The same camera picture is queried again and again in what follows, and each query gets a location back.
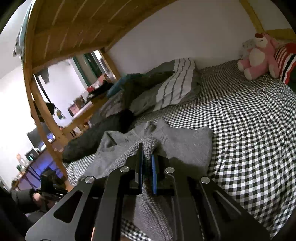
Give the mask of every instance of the black metal bracket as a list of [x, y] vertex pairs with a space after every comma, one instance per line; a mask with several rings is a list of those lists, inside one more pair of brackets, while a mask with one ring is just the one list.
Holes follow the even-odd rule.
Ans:
[[[267, 230], [208, 177], [195, 180], [152, 156], [155, 195], [172, 198], [178, 241], [266, 241]], [[27, 241], [118, 241], [124, 195], [140, 195], [143, 146], [109, 176], [88, 176], [26, 234]]]

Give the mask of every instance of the monitor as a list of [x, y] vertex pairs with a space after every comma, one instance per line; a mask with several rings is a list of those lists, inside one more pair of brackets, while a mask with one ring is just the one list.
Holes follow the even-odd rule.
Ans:
[[[46, 135], [50, 134], [50, 130], [48, 129], [47, 125], [45, 123], [41, 123], [42, 128]], [[31, 132], [27, 133], [27, 136], [29, 137], [33, 147], [37, 148], [40, 143], [42, 142], [41, 137], [39, 136], [37, 127], [32, 130]]]
[[38, 153], [34, 149], [31, 149], [25, 156], [31, 162], [36, 159]]

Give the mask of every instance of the ceiling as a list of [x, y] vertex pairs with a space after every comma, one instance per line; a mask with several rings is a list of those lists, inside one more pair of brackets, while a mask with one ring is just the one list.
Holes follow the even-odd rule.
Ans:
[[27, 0], [15, 11], [0, 34], [0, 79], [21, 65], [19, 56], [13, 57], [12, 52], [30, 2]]

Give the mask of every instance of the wall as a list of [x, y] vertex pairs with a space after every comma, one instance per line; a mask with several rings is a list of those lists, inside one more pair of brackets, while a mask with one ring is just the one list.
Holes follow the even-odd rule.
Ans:
[[291, 28], [279, 8], [270, 0], [248, 0], [264, 30]]
[[31, 0], [27, 0], [19, 6], [0, 35], [0, 78], [21, 65], [20, 58], [14, 58], [12, 56], [12, 51], [30, 2]]
[[27, 133], [35, 128], [21, 66], [0, 79], [0, 102], [0, 176], [11, 187], [11, 180], [18, 174], [16, 155], [24, 157], [32, 148]]
[[[67, 125], [71, 122], [67, 108], [72, 100], [85, 91], [85, 88], [68, 61], [50, 66], [49, 79], [50, 82], [45, 85], [40, 78], [50, 100], [66, 116], [65, 120], [59, 120], [56, 116], [54, 118], [59, 125]], [[27, 133], [35, 128], [30, 115], [21, 66], [0, 79], [0, 102], [0, 176], [5, 184], [11, 187], [11, 180], [18, 174], [16, 155], [19, 153], [24, 157], [32, 148]]]
[[237, 59], [241, 44], [255, 33], [238, 0], [181, 0], [144, 20], [108, 53], [121, 74], [182, 57], [203, 68]]
[[[60, 126], [67, 126], [72, 121], [68, 108], [73, 104], [73, 100], [85, 92], [86, 89], [69, 60], [50, 66], [48, 72], [49, 83], [45, 84], [42, 77], [39, 76], [39, 78], [50, 101], [66, 117], [66, 119], [60, 120], [56, 115], [53, 116], [56, 123]], [[40, 92], [43, 99], [48, 102], [43, 92], [41, 90]]]

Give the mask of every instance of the black sleeve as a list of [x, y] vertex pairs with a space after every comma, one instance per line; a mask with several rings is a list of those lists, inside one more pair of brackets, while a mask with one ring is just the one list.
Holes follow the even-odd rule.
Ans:
[[17, 197], [0, 187], [0, 240], [22, 240], [19, 235], [25, 237], [32, 226], [12, 196]]
[[11, 197], [23, 213], [31, 213], [37, 211], [39, 207], [33, 201], [34, 189], [11, 191]]

